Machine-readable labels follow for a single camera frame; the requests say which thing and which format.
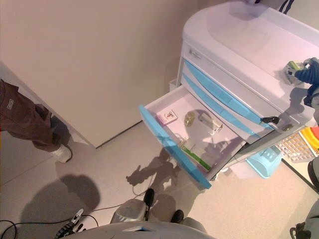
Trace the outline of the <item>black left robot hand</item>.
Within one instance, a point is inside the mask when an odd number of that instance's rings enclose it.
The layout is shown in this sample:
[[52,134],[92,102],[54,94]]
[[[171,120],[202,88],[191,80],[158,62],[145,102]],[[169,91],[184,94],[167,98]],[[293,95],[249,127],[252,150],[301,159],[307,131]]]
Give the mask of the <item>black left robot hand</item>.
[[67,224],[65,224],[55,235],[55,239],[63,238],[66,236],[69,236],[71,234],[74,234],[73,231],[74,227],[78,224],[79,220],[82,217],[82,214],[84,212],[84,209],[80,209],[69,221]]

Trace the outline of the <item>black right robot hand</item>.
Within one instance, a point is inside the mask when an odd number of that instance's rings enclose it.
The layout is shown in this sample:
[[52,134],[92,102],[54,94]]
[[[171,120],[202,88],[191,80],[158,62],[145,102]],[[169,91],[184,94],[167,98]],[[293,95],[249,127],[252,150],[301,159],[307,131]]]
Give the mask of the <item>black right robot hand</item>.
[[311,85],[319,84],[319,60],[316,57],[306,59],[303,62],[303,69],[297,70],[294,77]]

